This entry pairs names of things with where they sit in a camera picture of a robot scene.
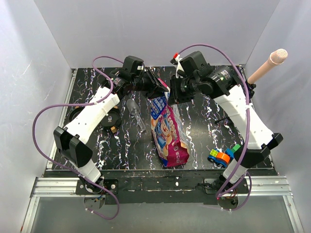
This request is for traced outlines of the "clear plastic scoop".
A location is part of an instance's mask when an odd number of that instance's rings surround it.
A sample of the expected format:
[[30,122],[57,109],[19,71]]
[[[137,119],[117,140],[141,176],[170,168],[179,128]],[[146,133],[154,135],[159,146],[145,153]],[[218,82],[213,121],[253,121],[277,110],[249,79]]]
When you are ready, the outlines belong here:
[[126,106],[128,108],[128,111],[130,113],[130,115],[134,116],[135,119],[137,120],[137,124],[140,127],[140,131],[143,133],[146,131],[146,126],[142,121],[142,118],[140,116],[140,110],[138,105],[136,104],[136,102],[133,99],[128,99],[126,102]]

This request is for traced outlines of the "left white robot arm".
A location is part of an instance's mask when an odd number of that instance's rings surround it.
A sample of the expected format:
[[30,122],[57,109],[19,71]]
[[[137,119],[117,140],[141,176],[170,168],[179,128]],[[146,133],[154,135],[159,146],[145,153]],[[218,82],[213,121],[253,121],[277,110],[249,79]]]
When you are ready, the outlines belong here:
[[92,194],[103,190],[101,173],[92,161],[92,149],[86,144],[101,120],[119,102],[133,91],[141,92],[152,100],[168,92],[167,86],[157,78],[144,61],[127,56],[121,68],[111,71],[102,82],[87,106],[64,127],[57,127],[53,134],[58,152],[74,165],[86,181]]

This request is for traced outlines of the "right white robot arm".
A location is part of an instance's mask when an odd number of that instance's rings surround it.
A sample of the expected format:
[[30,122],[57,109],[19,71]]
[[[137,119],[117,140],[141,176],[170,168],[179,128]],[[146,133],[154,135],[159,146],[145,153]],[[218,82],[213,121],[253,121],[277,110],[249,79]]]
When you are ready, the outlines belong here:
[[214,100],[227,114],[241,133],[246,148],[239,148],[216,184],[226,192],[233,192],[238,180],[246,171],[263,162],[277,147],[283,137],[273,133],[261,121],[254,108],[246,105],[245,90],[233,67],[214,68],[206,62],[200,51],[171,59],[176,74],[170,79],[169,104],[189,102],[196,93]]

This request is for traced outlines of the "pink cat food bag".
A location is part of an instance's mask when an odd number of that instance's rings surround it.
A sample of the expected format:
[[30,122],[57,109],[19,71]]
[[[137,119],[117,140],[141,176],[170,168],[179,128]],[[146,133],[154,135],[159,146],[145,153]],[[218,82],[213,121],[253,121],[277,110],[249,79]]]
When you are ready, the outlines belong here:
[[190,151],[176,105],[169,106],[170,92],[151,100],[151,130],[155,147],[165,167],[186,164]]

